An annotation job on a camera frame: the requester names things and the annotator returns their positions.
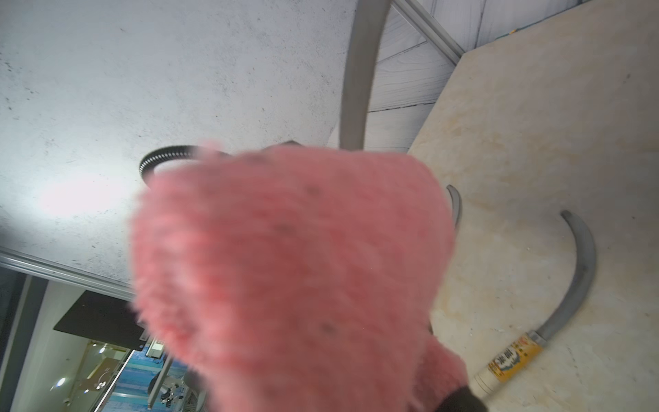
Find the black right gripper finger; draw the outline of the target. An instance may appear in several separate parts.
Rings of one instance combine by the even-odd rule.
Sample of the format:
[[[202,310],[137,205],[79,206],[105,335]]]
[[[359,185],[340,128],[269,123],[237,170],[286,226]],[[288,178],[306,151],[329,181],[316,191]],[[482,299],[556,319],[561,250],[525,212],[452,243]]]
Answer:
[[[446,397],[435,412],[488,412],[488,408],[468,386],[464,386]]]

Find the pink fluffy rag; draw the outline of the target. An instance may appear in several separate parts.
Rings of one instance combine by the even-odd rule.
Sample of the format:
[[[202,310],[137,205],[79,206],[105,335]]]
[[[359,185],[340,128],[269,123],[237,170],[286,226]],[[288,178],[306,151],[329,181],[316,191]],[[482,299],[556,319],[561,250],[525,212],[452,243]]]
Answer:
[[[210,411],[435,411],[469,387],[430,331],[454,245],[407,154],[208,150],[147,180],[134,307]]]

